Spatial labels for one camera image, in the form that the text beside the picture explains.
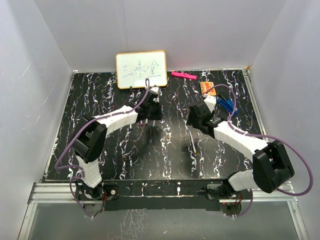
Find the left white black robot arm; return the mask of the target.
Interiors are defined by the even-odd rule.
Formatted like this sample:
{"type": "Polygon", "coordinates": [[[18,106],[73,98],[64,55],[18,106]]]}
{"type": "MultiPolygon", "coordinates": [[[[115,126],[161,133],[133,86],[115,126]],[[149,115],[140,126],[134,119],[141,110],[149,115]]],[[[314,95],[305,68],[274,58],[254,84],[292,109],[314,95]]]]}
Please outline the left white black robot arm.
{"type": "Polygon", "coordinates": [[[84,195],[97,200],[103,195],[103,179],[99,168],[105,141],[111,133],[126,126],[162,118],[160,94],[150,90],[146,97],[139,97],[121,108],[104,115],[94,116],[71,146],[81,168],[81,187],[84,195]]]}

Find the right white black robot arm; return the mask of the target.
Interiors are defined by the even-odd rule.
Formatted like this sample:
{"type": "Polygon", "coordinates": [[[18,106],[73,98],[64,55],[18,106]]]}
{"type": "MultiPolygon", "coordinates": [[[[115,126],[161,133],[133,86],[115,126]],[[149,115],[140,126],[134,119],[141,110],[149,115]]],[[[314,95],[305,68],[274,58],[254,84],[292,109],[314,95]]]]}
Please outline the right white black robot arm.
{"type": "Polygon", "coordinates": [[[295,175],[283,143],[240,134],[237,127],[215,116],[204,101],[189,106],[186,124],[228,144],[252,162],[252,169],[238,171],[227,178],[222,190],[230,199],[246,189],[259,188],[270,194],[295,175]]]}

